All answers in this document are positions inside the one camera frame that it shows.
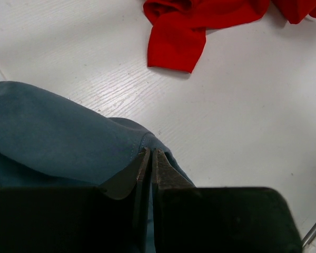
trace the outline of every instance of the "cloth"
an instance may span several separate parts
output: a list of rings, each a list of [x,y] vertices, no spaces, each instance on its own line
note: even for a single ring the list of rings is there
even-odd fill
[[[273,0],[292,24],[316,17],[316,0]],[[147,65],[192,73],[206,43],[207,28],[250,23],[267,11],[270,0],[146,0],[153,24]]]
[[[66,98],[18,82],[0,82],[0,187],[99,185],[143,147],[170,150],[128,119],[106,118]],[[154,250],[152,197],[147,252]]]

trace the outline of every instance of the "teal garment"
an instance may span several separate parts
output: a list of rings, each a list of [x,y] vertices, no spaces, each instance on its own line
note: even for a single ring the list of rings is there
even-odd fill
[[[0,187],[99,185],[143,147],[164,150],[188,179],[170,150],[141,125],[103,117],[32,85],[0,82]],[[147,252],[154,252],[152,205]]]

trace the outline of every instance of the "dark blue fabric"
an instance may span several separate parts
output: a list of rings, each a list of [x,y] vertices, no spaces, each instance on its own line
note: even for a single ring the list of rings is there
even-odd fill
[[[106,118],[54,93],[0,82],[0,187],[98,185],[143,147],[170,150],[149,130]],[[147,252],[154,252],[150,205]]]

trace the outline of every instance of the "table surface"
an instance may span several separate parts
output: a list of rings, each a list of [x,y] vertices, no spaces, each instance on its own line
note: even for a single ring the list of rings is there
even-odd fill
[[[141,0],[0,1],[0,70],[150,129],[197,186],[267,186],[316,222],[316,20],[211,30],[194,72],[146,67]]]

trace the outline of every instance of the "red cloth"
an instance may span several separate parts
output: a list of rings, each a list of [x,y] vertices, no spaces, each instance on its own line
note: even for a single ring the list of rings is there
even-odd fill
[[[316,17],[316,0],[273,0],[290,23]],[[219,29],[260,19],[270,0],[147,0],[153,24],[147,65],[192,72],[206,43],[206,28]]]

